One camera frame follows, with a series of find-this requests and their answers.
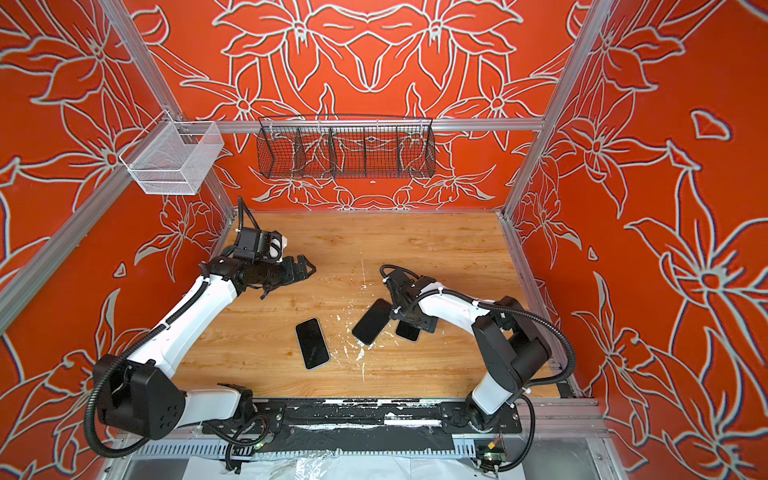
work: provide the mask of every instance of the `white robotic arm segment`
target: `white robotic arm segment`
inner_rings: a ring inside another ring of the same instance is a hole
[[[445,288],[442,283],[433,282],[425,286],[421,293],[430,290],[440,290],[441,288]],[[466,330],[472,336],[475,335],[472,332],[472,324],[475,322],[475,319],[488,314],[488,310],[479,308],[452,295],[428,296],[419,301],[419,308],[425,315],[436,316],[448,323],[453,323]]]
[[[200,289],[203,281],[208,280],[199,276],[189,292],[184,295],[184,298],[176,304],[158,325],[164,323],[169,316],[181,308]],[[210,325],[211,321],[216,318],[216,315],[236,298],[237,291],[231,280],[224,280],[221,276],[211,275],[210,285],[206,288],[203,296],[186,312],[182,313],[169,328],[145,343],[128,359],[139,363],[154,360],[155,366],[166,377],[169,379],[173,378],[181,364],[181,360],[187,355],[192,344]]]

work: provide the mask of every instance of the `smartphone screen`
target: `smartphone screen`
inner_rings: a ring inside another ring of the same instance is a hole
[[[392,304],[384,300],[378,299],[371,305],[365,315],[362,316],[360,321],[352,329],[352,334],[359,341],[370,345],[373,340],[384,330],[384,327],[389,321],[389,311],[392,309]]]
[[[412,342],[415,342],[419,339],[419,332],[421,332],[421,330],[417,329],[410,323],[403,322],[402,320],[400,320],[400,323],[397,324],[397,328],[395,329],[395,334],[397,336],[401,336],[402,338]]]
[[[331,360],[326,348],[320,323],[316,318],[309,319],[296,325],[296,336],[299,338],[299,348],[304,357],[307,370],[314,369]]]

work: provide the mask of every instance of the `wood grain surface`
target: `wood grain surface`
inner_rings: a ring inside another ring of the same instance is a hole
[[[260,300],[248,290],[191,348],[174,377],[184,389],[235,383],[261,397],[464,397],[485,374],[475,340],[444,320],[411,343],[389,322],[372,346],[350,330],[377,298],[379,267],[394,263],[467,295],[527,301],[494,213],[382,214],[254,212],[261,228],[288,238],[317,273]],[[230,242],[234,242],[234,229]],[[319,319],[331,360],[304,368],[294,326]],[[551,375],[545,366],[538,376]],[[554,386],[533,396],[559,397]]]

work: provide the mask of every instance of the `floral wallpaper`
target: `floral wallpaper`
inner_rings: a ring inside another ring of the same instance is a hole
[[[186,116],[529,118],[544,114],[588,0],[127,0]],[[504,203],[532,132],[437,135],[432,179],[268,180],[253,135],[216,172],[261,209],[434,210]]]
[[[160,108],[96,0],[0,4],[0,289]]]
[[[631,478],[768,471],[767,41],[765,2],[616,2],[512,214]]]
[[[189,290],[227,222],[215,205],[205,186],[164,197],[131,184],[2,334],[0,478],[97,477],[82,428],[93,365]]]

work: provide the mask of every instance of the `wooden tabletop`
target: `wooden tabletop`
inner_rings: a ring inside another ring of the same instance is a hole
[[[253,213],[261,228],[288,238],[286,255],[306,255],[317,273],[265,300],[260,290],[237,298],[185,357],[174,377],[181,388],[235,383],[257,397],[465,397],[486,370],[474,338],[457,326],[440,320],[417,343],[395,336],[395,322],[371,346],[352,336],[376,299],[391,300],[379,275],[384,263],[470,296],[509,295],[527,306],[493,213]],[[331,360],[307,371],[294,326],[312,317]],[[548,375],[547,366],[538,374]],[[533,396],[559,394],[542,386]]]

